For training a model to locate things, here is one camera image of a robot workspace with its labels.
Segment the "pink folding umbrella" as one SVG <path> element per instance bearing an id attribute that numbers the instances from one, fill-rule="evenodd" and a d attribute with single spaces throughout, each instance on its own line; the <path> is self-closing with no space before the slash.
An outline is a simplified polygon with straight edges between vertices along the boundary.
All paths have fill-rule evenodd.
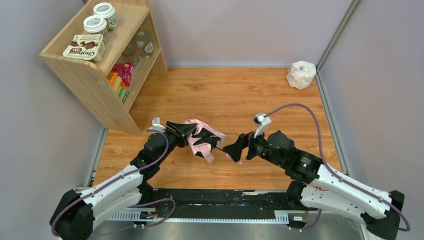
<path id="1" fill-rule="evenodd" d="M 195 157 L 205 159 L 211 164 L 215 159 L 213 149 L 222 147 L 226 135 L 198 119 L 186 120 L 184 124 L 196 124 L 195 130 L 188 135 L 188 145 Z"/>

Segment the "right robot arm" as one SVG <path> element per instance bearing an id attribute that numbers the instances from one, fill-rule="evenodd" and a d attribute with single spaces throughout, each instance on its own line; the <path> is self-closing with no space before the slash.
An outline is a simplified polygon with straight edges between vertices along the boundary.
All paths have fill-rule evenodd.
<path id="1" fill-rule="evenodd" d="M 341 173 L 320 157 L 296 148 L 294 141 L 281 131 L 268 138 L 263 134 L 255 136 L 254 132 L 242 133 L 223 151 L 239 162 L 245 148 L 246 159 L 260 157 L 284 169 L 292 179 L 285 196 L 288 202 L 356 220 L 384 240 L 397 238 L 403 193 L 380 190 Z"/>

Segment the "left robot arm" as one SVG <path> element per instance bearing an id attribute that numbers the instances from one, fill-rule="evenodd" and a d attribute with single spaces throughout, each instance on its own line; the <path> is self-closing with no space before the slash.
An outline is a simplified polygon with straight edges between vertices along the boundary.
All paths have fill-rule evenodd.
<path id="1" fill-rule="evenodd" d="M 104 221 L 121 210 L 137 205 L 145 195 L 140 188 L 159 170 L 176 148 L 189 144 L 198 130 L 194 122 L 155 124 L 142 150 L 121 171 L 81 192 L 65 192 L 49 221 L 51 233 L 62 240 L 86 240 Z"/>

